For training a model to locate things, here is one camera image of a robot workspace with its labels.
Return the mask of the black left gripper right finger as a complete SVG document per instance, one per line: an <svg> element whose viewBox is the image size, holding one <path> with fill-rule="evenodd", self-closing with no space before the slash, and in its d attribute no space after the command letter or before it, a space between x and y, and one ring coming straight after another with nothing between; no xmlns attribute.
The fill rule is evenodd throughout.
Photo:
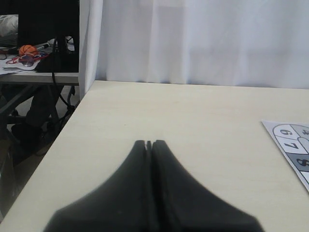
<svg viewBox="0 0 309 232"><path fill-rule="evenodd" d="M217 197L177 160L167 143L151 150L151 172L161 232L261 232L250 214Z"/></svg>

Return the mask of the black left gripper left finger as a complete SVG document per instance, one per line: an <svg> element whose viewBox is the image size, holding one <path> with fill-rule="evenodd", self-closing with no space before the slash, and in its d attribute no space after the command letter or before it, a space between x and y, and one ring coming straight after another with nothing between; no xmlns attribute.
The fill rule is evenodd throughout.
<svg viewBox="0 0 309 232"><path fill-rule="evenodd" d="M97 189L55 212L46 232L153 232L155 206L145 142Z"/></svg>

